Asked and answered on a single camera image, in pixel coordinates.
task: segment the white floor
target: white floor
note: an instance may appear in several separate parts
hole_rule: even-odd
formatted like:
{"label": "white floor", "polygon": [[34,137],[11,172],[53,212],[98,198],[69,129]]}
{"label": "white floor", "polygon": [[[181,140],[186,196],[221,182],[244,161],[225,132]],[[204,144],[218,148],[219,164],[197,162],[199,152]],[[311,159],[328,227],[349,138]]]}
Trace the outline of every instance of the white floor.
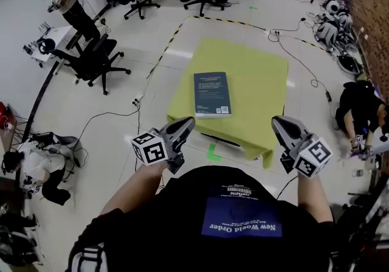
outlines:
{"label": "white floor", "polygon": [[[140,114],[141,130],[161,127],[166,123],[166,109],[171,96],[196,46],[202,37],[218,37],[273,52],[289,60],[284,113],[303,121],[331,146],[334,156],[321,173],[328,200],[343,204],[348,201],[347,192],[365,190],[370,177],[367,173],[360,178],[352,177],[353,171],[363,168],[363,164],[357,159],[346,159],[346,151],[340,151],[340,134],[332,129],[330,107],[324,89],[321,86],[313,88],[310,84],[312,75],[285,53],[278,43],[267,40],[267,33],[240,24],[188,18],[190,15],[198,15],[198,5],[184,10],[182,3],[177,0],[154,1],[161,8],[146,9],[144,20],[135,14],[125,21],[123,15],[129,8],[123,6],[110,10],[105,16],[112,30],[110,38],[117,40],[118,50],[125,53],[117,66],[132,70],[132,74],[112,73],[108,78],[110,93],[104,96],[100,80],[93,88],[89,88],[85,82],[75,86],[72,83],[74,76],[64,68],[54,77],[44,95],[33,125],[35,131],[54,131],[59,135],[78,137],[93,115],[107,111],[119,114],[135,111],[131,101],[145,89]],[[234,4],[223,12],[206,7],[205,15],[251,23],[267,29],[295,29],[298,21],[306,18],[306,12],[320,11],[321,1],[314,0],[310,4],[293,0],[240,0],[240,4]],[[184,25],[148,84],[146,76],[181,23]],[[284,34],[315,43],[312,30],[303,23],[298,31]],[[334,108],[343,83],[351,80],[350,77],[341,72],[326,52],[291,37],[281,37],[281,42],[326,85],[334,99]],[[69,184],[64,185],[73,188],[75,204],[68,202],[61,207],[45,199],[40,200],[40,193],[29,201],[30,208],[40,221],[38,241],[46,257],[42,258],[45,266],[40,267],[41,271],[65,269],[69,251],[77,237],[99,214],[113,193],[134,173],[135,156],[129,141],[136,133],[136,114],[95,118],[81,139],[82,146],[89,152],[86,165],[77,170]],[[216,143],[215,154],[222,156],[220,162],[207,159],[206,152],[211,143]],[[281,152],[281,147],[277,147],[272,167],[264,170],[261,160],[248,161],[239,148],[216,142],[194,131],[183,147],[185,164],[176,176],[205,165],[238,167],[260,181],[272,194],[278,195],[288,180],[295,176],[295,173],[287,175],[282,168],[279,161]],[[170,172],[166,172],[164,182],[171,176]],[[297,182],[291,183],[281,198],[296,203]]]}

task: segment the blue printed label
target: blue printed label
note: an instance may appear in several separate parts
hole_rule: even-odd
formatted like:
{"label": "blue printed label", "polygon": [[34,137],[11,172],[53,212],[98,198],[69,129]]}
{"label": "blue printed label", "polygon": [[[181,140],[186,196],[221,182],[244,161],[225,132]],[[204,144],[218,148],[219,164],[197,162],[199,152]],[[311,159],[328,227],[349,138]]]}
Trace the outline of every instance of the blue printed label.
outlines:
{"label": "blue printed label", "polygon": [[219,197],[208,197],[201,234],[281,237],[282,227],[274,202],[253,197],[250,189],[229,186],[222,187]]}

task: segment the book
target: book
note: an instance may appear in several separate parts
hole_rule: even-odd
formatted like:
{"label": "book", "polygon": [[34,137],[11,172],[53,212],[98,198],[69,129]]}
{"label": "book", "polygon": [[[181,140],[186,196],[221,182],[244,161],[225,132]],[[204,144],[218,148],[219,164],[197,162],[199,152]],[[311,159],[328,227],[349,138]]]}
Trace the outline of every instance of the book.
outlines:
{"label": "book", "polygon": [[229,86],[225,72],[195,73],[193,79],[196,117],[231,116]]}

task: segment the shoe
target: shoe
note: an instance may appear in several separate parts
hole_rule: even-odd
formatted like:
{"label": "shoe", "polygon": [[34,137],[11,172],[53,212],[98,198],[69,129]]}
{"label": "shoe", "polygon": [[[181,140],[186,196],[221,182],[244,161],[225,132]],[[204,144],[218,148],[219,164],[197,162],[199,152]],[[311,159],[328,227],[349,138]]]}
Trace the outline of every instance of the shoe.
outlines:
{"label": "shoe", "polygon": [[218,2],[219,5],[222,5],[223,7],[231,7],[231,3],[230,2]]}

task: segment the hand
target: hand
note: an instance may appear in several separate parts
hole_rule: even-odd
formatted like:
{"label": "hand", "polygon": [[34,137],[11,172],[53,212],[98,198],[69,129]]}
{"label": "hand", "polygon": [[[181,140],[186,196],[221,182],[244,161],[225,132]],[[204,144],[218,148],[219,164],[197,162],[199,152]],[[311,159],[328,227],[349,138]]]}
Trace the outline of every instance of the hand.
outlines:
{"label": "hand", "polygon": [[150,175],[162,176],[162,173],[168,166],[169,165],[166,161],[162,161],[149,166],[142,164],[139,169],[142,169]]}
{"label": "hand", "polygon": [[358,142],[354,141],[351,143],[351,153],[358,153],[359,148],[358,148]]}

